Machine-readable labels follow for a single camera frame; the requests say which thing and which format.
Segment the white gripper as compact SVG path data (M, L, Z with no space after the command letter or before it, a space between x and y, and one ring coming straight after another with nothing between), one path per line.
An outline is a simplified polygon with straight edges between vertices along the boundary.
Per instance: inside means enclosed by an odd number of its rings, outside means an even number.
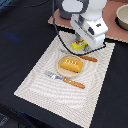
M103 18L88 21L79 14L73 14L70 24L92 49L100 48L103 45L105 33L108 31Z

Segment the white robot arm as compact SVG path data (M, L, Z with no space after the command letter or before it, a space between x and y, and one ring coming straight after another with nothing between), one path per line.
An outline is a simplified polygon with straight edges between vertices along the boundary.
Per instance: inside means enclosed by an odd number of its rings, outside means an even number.
M92 49L103 45L108 31L102 18L107 0L55 0L55 3L62 12L71 14L71 26Z

